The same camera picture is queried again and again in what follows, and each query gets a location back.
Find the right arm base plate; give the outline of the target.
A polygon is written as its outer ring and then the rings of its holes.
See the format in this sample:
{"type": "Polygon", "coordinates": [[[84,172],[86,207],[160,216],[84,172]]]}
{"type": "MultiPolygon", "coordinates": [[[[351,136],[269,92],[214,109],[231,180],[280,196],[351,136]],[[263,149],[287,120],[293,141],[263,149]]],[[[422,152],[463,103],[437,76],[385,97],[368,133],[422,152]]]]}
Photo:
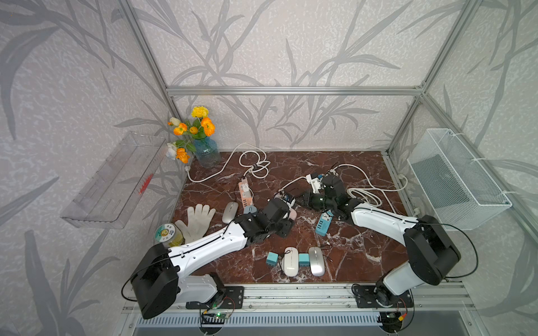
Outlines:
{"type": "Polygon", "coordinates": [[[358,308],[414,308],[414,301],[410,291],[406,291],[401,295],[394,295],[385,287],[361,284],[353,284],[351,291],[358,308]]]}

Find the teal power strip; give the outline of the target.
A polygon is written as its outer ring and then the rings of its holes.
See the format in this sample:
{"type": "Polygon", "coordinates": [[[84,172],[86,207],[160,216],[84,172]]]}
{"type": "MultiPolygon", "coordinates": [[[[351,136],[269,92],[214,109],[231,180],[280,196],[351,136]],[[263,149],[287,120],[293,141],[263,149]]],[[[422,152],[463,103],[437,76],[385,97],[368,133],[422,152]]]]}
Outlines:
{"type": "Polygon", "coordinates": [[[329,226],[331,225],[332,219],[333,214],[331,211],[323,212],[316,224],[315,233],[325,237],[328,232],[329,226]]]}

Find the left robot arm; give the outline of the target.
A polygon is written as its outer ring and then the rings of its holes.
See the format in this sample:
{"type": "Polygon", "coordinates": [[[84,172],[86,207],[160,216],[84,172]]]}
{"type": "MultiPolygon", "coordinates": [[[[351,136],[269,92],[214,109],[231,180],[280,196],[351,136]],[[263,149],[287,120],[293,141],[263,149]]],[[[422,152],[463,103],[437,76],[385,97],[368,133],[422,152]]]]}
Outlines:
{"type": "Polygon", "coordinates": [[[262,210],[242,214],[225,228],[181,246],[152,246],[130,276],[144,319],[152,319],[180,298],[183,302],[210,301],[220,289],[213,277],[193,276],[196,270],[225,256],[268,239],[286,238],[296,219],[295,199],[275,197],[262,210]]]}

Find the silver wireless mouse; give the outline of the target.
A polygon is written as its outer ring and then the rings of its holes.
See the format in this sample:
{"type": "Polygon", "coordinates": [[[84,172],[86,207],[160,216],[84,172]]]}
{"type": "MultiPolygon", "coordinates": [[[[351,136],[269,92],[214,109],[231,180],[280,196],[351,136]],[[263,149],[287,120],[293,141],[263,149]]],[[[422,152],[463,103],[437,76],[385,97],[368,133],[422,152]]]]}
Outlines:
{"type": "Polygon", "coordinates": [[[312,246],[308,249],[308,256],[312,275],[322,277],[326,272],[322,249],[319,246],[312,246]]]}

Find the white wireless mouse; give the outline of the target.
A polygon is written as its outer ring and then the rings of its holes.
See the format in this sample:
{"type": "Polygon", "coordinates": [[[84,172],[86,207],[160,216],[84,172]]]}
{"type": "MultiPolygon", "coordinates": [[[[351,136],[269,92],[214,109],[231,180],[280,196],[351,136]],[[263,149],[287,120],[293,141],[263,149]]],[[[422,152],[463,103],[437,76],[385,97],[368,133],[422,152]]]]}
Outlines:
{"type": "Polygon", "coordinates": [[[284,250],[284,256],[282,259],[282,270],[287,277],[296,277],[298,275],[299,253],[295,247],[287,247],[284,250]]]}

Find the pink wireless mouse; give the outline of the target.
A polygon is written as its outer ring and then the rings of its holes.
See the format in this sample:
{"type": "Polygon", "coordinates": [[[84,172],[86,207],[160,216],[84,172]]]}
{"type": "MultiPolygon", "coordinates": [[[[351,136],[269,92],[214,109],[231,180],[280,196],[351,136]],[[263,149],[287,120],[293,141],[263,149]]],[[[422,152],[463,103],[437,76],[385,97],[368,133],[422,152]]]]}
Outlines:
{"type": "Polygon", "coordinates": [[[295,209],[291,209],[290,210],[290,213],[289,213],[289,219],[291,221],[295,221],[296,220],[296,217],[297,217],[297,212],[295,209]]]}

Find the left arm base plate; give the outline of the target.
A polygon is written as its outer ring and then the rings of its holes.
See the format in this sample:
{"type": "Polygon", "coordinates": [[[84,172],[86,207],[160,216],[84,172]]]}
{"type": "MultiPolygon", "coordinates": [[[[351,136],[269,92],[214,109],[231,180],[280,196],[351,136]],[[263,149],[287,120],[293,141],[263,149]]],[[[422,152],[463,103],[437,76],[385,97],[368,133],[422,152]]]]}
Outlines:
{"type": "Polygon", "coordinates": [[[227,286],[219,289],[207,302],[188,302],[186,309],[241,309],[245,298],[245,287],[227,286]]]}

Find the teal usb charger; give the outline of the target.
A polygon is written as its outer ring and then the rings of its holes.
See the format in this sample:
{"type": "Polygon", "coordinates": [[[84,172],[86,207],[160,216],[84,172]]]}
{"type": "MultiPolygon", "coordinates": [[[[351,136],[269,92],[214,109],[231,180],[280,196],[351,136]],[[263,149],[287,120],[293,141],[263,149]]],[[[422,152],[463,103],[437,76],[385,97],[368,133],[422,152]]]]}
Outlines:
{"type": "Polygon", "coordinates": [[[278,264],[280,256],[277,253],[269,252],[266,257],[266,264],[274,267],[278,264]]]}
{"type": "Polygon", "coordinates": [[[298,266],[299,267],[309,267],[310,266],[310,256],[308,253],[300,253],[298,255],[298,266]]]}

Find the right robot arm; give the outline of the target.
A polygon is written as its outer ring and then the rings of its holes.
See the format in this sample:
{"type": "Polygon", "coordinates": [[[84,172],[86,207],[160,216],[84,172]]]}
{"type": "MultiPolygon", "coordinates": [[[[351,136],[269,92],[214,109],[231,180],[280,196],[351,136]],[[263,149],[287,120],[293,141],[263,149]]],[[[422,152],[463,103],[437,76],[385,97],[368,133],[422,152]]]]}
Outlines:
{"type": "Polygon", "coordinates": [[[432,216],[401,216],[350,197],[335,173],[309,174],[312,186],[297,203],[307,209],[329,212],[338,221],[385,235],[406,247],[408,261],[383,275],[372,286],[355,284],[353,294],[368,303],[391,307],[410,289],[437,286],[461,260],[461,254],[443,226],[432,216]]]}

